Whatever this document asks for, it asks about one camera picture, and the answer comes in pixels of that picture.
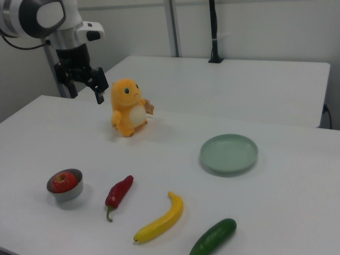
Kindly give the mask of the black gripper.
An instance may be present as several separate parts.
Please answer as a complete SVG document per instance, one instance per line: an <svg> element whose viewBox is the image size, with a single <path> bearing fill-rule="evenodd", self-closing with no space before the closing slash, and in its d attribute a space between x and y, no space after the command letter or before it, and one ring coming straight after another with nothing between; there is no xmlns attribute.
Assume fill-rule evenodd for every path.
<svg viewBox="0 0 340 255"><path fill-rule="evenodd" d="M96 101L100 105L104 102L104 93L108 82L101 67L92 69L90 55L86 44L76 48L56 50L59 62L54 65L57 81L68 89L72 99L78 96L74 81L87 83L95 93Z"/></svg>

